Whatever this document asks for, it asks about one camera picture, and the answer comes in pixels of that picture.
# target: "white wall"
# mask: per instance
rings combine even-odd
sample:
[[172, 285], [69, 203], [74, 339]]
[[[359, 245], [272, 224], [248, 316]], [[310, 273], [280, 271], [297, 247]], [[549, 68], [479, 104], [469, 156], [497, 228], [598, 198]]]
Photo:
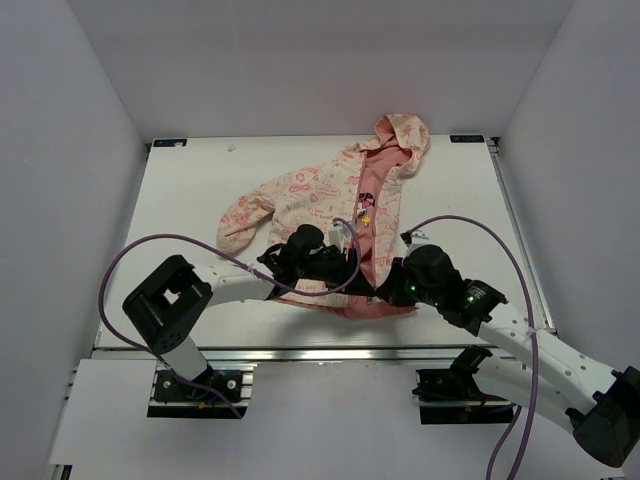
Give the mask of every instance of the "white wall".
[[562, 338], [620, 369], [640, 367], [639, 88], [640, 3], [578, 1], [502, 140]]
[[154, 136], [500, 134], [571, 0], [70, 0]]
[[0, 475], [32, 480], [145, 152], [65, 1], [3, 1], [0, 65]]

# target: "hoodie sleeve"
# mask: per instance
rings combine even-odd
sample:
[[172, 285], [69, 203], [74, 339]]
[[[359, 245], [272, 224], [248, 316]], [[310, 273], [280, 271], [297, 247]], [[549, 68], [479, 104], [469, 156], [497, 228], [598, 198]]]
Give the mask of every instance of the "hoodie sleeve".
[[246, 246], [256, 233], [261, 220], [271, 215], [290, 174], [274, 178], [241, 196], [220, 219], [217, 247], [234, 253]]

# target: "cartoon print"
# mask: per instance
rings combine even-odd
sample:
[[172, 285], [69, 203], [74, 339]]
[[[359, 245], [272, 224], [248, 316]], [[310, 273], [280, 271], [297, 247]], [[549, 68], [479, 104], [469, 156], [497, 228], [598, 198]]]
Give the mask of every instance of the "cartoon print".
[[332, 187], [330, 185], [318, 185], [316, 187], [316, 193], [324, 198], [338, 198], [340, 197], [340, 189]]
[[375, 260], [376, 265], [379, 267], [387, 267], [389, 265], [391, 265], [391, 263], [393, 262], [392, 258], [386, 258], [386, 257], [378, 257]]
[[308, 183], [304, 184], [304, 185], [291, 185], [289, 187], [289, 191], [290, 192], [304, 192], [307, 190], [311, 190], [311, 185], [309, 185]]
[[370, 193], [361, 193], [358, 195], [358, 218], [363, 218], [367, 214], [367, 208], [375, 207], [375, 205], [376, 201]]
[[318, 169], [317, 168], [313, 168], [313, 167], [305, 167], [303, 170], [306, 170], [307, 172], [311, 173], [311, 175], [313, 175], [312, 180], [314, 181], [318, 181]]
[[327, 186], [333, 185], [333, 180], [331, 180], [333, 178], [333, 174], [329, 171], [324, 171], [318, 174], [318, 178], [319, 178], [319, 181], [324, 185], [327, 185]]
[[246, 210], [236, 210], [231, 213], [231, 220], [233, 220], [237, 225], [244, 227], [249, 223], [250, 215], [250, 212], [247, 212]]

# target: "printed pattern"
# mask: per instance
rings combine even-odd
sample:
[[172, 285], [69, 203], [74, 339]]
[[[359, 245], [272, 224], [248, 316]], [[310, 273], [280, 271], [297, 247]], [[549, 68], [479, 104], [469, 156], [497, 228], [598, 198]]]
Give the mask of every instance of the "printed pattern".
[[[267, 182], [241, 196], [223, 215], [217, 246], [233, 253], [253, 238], [258, 223], [273, 215], [269, 246], [286, 242], [299, 225], [310, 223], [327, 235], [335, 217], [353, 219], [357, 215], [358, 185], [367, 150], [380, 147], [382, 136], [393, 134], [401, 148], [411, 150], [409, 162], [389, 172], [376, 200], [374, 265], [376, 284], [386, 279], [395, 255], [393, 240], [400, 216], [401, 177], [413, 175], [429, 145], [427, 127], [415, 115], [385, 115], [375, 127], [377, 137], [346, 147], [331, 162], [302, 168]], [[298, 289], [325, 290], [322, 282], [304, 280]], [[349, 297], [334, 294], [302, 297], [287, 294], [283, 300], [309, 306], [346, 307]]]

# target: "black bracket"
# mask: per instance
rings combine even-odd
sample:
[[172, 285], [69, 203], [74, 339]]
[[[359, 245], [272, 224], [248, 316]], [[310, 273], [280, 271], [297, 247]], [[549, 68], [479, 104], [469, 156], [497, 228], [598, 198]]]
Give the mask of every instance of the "black bracket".
[[612, 374], [616, 381], [607, 393], [593, 395], [597, 404], [588, 414], [574, 408], [566, 413], [578, 444], [596, 460], [619, 468], [640, 439], [640, 371], [627, 367]]
[[[495, 405], [504, 399], [481, 392], [473, 380], [478, 365], [493, 354], [483, 347], [466, 348], [449, 369], [418, 370], [418, 386], [412, 393], [420, 404], [422, 425], [509, 423], [513, 409]], [[480, 402], [480, 406], [465, 405]]]
[[[215, 388], [231, 403], [238, 403], [242, 400], [242, 377], [241, 370], [208, 369], [206, 381], [196, 380], [198, 383], [203, 382]], [[152, 399], [158, 403], [164, 403], [164, 406], [149, 406], [147, 417], [236, 418], [228, 408], [219, 408], [225, 403], [214, 394], [179, 382], [168, 370], [158, 372]], [[184, 403], [193, 403], [193, 405], [176, 405]], [[206, 404], [206, 408], [201, 408], [200, 403]], [[237, 410], [244, 414], [246, 408], [237, 407]]]
[[153, 147], [186, 147], [187, 139], [186, 138], [167, 138], [167, 139], [158, 139], [153, 141]]
[[[167, 292], [178, 296], [175, 302]], [[182, 255], [167, 258], [122, 304], [131, 323], [155, 355], [180, 345], [202, 314], [213, 292]]]
[[449, 135], [451, 143], [484, 143], [482, 135]]

